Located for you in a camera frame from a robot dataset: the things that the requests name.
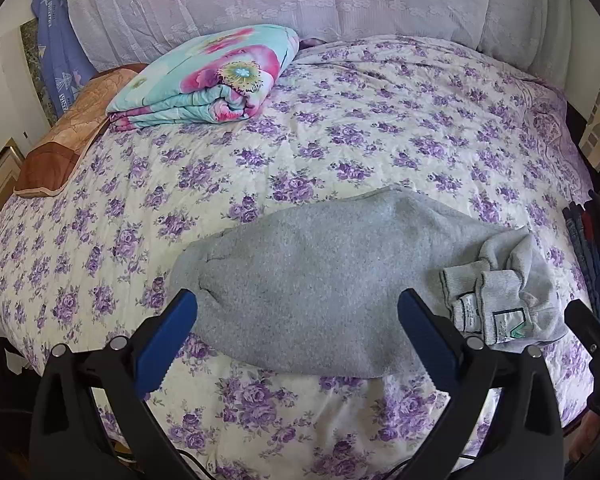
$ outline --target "clothing tag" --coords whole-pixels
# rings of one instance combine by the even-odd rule
[[[504,343],[526,335],[525,312],[521,308],[509,312],[495,312],[493,321],[496,325],[496,343]]]
[[[465,294],[460,297],[464,308],[464,330],[463,332],[480,332],[482,330],[482,319],[478,313],[475,294]]]

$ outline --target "blue gripper pad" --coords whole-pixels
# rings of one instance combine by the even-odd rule
[[[459,387],[460,355],[448,339],[461,344],[462,335],[448,319],[434,316],[412,288],[400,294],[398,320],[436,388],[453,396]]]
[[[153,336],[136,357],[136,394],[141,399],[160,388],[169,366],[189,335],[198,316],[196,295],[182,289],[156,320]]]

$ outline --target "silver bolt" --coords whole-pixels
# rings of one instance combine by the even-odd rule
[[[471,337],[468,337],[466,339],[466,345],[471,350],[482,350],[484,348],[484,341],[482,341],[482,339],[480,339],[479,337],[472,335]]]
[[[526,351],[528,352],[528,354],[533,357],[533,358],[539,358],[542,357],[542,351],[537,347],[537,346],[528,346],[526,348]]]
[[[51,355],[53,357],[60,357],[60,356],[64,355],[65,352],[66,352],[66,345],[64,343],[58,343],[56,346],[54,346],[51,349]]]
[[[109,346],[112,350],[122,350],[126,346],[127,341],[123,335],[115,336],[115,338],[109,341]]]

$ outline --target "floral bedsheet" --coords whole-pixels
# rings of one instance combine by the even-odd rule
[[[560,209],[583,202],[590,180],[565,111],[531,76],[447,41],[381,36],[302,51],[257,117],[107,132],[62,195],[11,198],[0,213],[0,325],[42,370],[58,342],[101,348],[160,312],[190,242],[390,183],[473,218],[528,224],[558,301],[587,301]],[[569,334],[544,354],[567,423],[592,388],[587,353]],[[275,374],[192,333],[147,402],[218,478],[371,480],[414,453],[447,400],[421,374]]]

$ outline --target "comforter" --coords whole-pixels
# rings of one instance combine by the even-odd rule
[[[587,302],[560,214],[590,187],[565,106],[531,76],[448,41],[383,36],[302,51],[254,118],[108,132],[60,196],[12,197],[0,213],[0,325],[42,371],[54,344],[101,348],[160,312],[190,242],[388,184],[527,225],[557,301]],[[567,423],[591,390],[587,353],[571,333],[542,351]],[[414,453],[447,400],[419,372],[275,374],[192,333],[147,403],[217,478],[370,480]],[[98,405],[118,434],[103,397]]]

